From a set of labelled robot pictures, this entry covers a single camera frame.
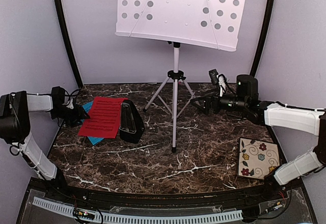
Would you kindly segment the red sheet music paper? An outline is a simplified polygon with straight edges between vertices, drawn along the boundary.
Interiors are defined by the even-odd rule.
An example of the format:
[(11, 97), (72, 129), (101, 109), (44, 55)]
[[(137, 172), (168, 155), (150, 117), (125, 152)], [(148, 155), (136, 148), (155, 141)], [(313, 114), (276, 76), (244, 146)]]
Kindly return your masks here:
[(98, 138), (115, 138), (121, 120), (121, 105), (126, 98), (95, 97), (78, 135)]

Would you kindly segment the black metronome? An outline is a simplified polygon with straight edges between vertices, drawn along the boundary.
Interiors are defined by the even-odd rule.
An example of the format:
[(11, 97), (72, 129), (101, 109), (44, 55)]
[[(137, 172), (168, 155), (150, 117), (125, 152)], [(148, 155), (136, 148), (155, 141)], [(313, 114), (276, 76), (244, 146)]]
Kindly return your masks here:
[(120, 139), (137, 144), (145, 131), (145, 125), (134, 103), (124, 99), (121, 104)]

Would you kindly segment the white music stand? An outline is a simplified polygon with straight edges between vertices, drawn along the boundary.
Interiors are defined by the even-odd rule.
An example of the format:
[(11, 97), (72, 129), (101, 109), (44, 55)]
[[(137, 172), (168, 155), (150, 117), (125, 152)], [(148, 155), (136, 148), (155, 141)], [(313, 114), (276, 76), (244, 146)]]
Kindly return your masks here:
[(182, 44), (236, 51), (246, 0), (118, 0), (116, 35), (167, 41), (173, 45), (173, 105), (169, 112), (177, 120), (178, 85)]

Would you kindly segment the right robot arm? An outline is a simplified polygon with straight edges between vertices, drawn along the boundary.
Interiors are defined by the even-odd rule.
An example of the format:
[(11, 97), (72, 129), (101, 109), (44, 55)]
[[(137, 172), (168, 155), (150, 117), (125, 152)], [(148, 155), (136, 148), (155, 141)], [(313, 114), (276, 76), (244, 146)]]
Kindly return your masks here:
[(279, 193), (280, 186), (325, 168), (325, 109), (261, 101), (258, 80), (250, 75), (238, 75), (235, 90), (230, 88), (223, 74), (211, 70), (209, 75), (212, 84), (218, 87), (218, 94), (190, 100), (202, 113), (207, 115), (211, 109), (215, 114), (221, 110), (236, 111), (255, 125), (290, 128), (318, 137), (318, 144), (313, 149), (267, 175), (267, 184), (260, 188), (264, 200), (272, 200)]

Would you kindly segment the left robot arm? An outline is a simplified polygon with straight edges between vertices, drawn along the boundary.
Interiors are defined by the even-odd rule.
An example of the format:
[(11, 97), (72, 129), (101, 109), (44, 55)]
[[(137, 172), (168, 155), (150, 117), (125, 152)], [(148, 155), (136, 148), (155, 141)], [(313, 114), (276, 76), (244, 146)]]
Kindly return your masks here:
[(62, 171), (52, 163), (36, 143), (31, 133), (30, 113), (50, 113), (51, 118), (61, 119), (69, 127), (81, 125), (89, 119), (85, 109), (76, 104), (62, 87), (53, 87), (49, 94), (30, 94), (26, 91), (1, 96), (1, 139), (10, 148), (12, 155), (22, 156), (39, 178), (52, 185), (51, 192), (61, 202), (72, 197)]

